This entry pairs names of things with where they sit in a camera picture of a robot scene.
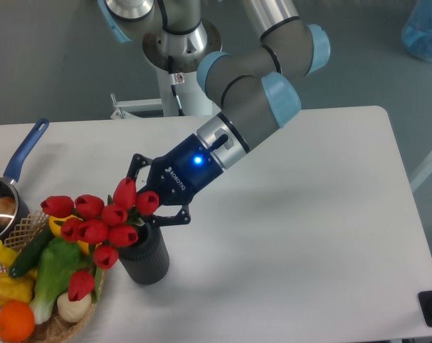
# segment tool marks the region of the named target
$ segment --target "tulip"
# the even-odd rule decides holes
[[[95,288],[94,277],[84,270],[79,270],[72,275],[68,285],[68,300],[78,302],[87,296]]]
[[[81,223],[82,222],[79,220],[79,218],[68,218],[60,228],[62,238],[68,242],[76,242],[78,240],[78,230]]]
[[[77,239],[89,244],[98,244],[108,239],[109,227],[99,219],[82,222],[77,230]]]
[[[125,209],[131,209],[137,199],[137,185],[131,177],[126,177],[117,185],[113,194],[113,201]]]
[[[149,216],[159,207],[159,196],[153,191],[143,192],[138,195],[135,206],[139,213]]]
[[[76,210],[84,219],[97,218],[103,210],[104,202],[90,194],[81,195],[74,200]]]
[[[41,208],[49,216],[65,218],[73,213],[74,202],[66,195],[52,196],[41,203]]]
[[[119,224],[109,230],[108,240],[116,247],[127,247],[138,240],[138,233],[130,225]]]
[[[114,226],[122,224],[127,220],[127,210],[116,204],[105,206],[102,210],[102,221],[106,225]]]
[[[119,252],[111,245],[99,245],[94,251],[94,263],[103,269],[113,267],[119,258]]]

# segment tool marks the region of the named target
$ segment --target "woven basket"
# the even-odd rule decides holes
[[[36,234],[42,231],[49,218],[47,214],[36,211],[35,214],[29,214],[27,218],[21,220],[20,224],[14,227],[14,230],[9,234],[9,237],[4,240],[5,247],[12,248],[20,252]],[[0,273],[7,272],[8,269],[0,263]],[[99,290],[102,291],[105,272],[102,274]],[[25,342],[39,343],[39,342],[66,342],[73,338],[89,321],[92,313],[94,312],[96,304],[92,304],[89,311],[77,323],[68,323],[59,317],[57,305],[54,305],[51,318],[40,325],[35,326],[33,334]]]

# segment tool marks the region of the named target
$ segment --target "table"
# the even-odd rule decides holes
[[[133,153],[161,156],[207,118],[51,123],[17,188],[105,198]],[[0,174],[32,124],[0,126]],[[432,336],[432,259],[386,112],[300,112],[162,229],[166,277],[117,263],[75,342],[361,342]]]

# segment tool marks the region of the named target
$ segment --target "floor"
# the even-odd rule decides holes
[[[324,69],[293,82],[303,108],[383,107],[410,175],[432,150],[432,63],[400,40],[416,1],[294,2],[332,44]],[[202,0],[202,12],[225,51],[258,46],[241,1]],[[95,0],[0,0],[0,124],[108,119],[112,92],[118,100],[159,97],[141,42],[118,44]],[[432,175],[414,196],[432,252]]]

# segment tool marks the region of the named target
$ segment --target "saucepan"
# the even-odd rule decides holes
[[[29,208],[19,196],[14,184],[19,180],[25,158],[29,155],[48,126],[49,121],[47,119],[38,120],[25,140],[21,143],[16,152],[14,152],[13,157],[6,166],[3,177],[0,177],[1,240],[7,238],[14,226],[30,213]]]

